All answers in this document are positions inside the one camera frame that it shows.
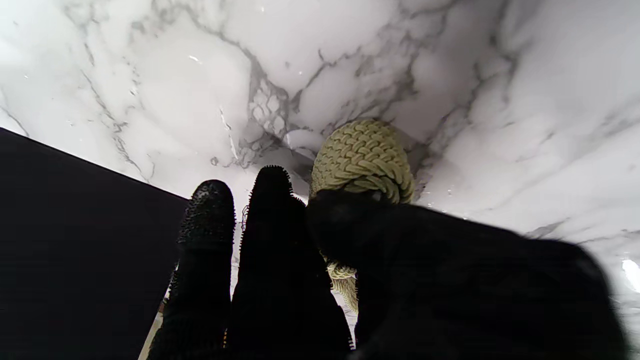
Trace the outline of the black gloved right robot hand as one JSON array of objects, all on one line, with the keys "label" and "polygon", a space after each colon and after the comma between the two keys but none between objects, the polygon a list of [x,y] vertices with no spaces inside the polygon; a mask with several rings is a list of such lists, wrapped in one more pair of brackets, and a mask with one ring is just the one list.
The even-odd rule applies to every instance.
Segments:
[{"label": "black gloved right robot hand", "polygon": [[234,200],[221,180],[185,210],[149,360],[628,360],[599,264],[372,191],[308,204],[280,166],[251,192],[233,291]]}]

